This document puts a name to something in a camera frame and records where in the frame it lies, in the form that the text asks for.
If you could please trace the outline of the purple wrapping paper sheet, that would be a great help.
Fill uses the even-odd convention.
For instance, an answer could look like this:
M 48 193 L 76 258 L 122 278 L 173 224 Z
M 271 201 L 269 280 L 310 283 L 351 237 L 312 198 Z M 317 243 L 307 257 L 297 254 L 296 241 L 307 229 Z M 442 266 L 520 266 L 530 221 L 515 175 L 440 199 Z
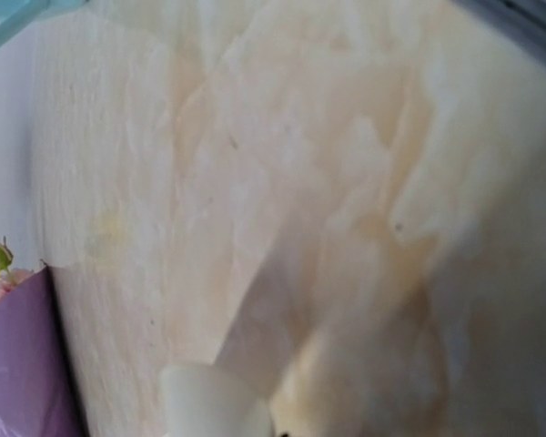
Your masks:
M 49 268 L 0 299 L 0 436 L 85 436 Z

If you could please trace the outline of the single pink fake rose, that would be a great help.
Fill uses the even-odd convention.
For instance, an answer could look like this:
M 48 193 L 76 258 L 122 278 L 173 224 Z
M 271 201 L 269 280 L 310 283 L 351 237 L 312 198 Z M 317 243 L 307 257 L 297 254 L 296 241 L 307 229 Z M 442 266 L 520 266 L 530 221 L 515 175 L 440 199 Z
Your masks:
M 14 254 L 6 243 L 0 241 L 0 300 L 35 274 L 31 269 L 20 269 L 13 266 Z

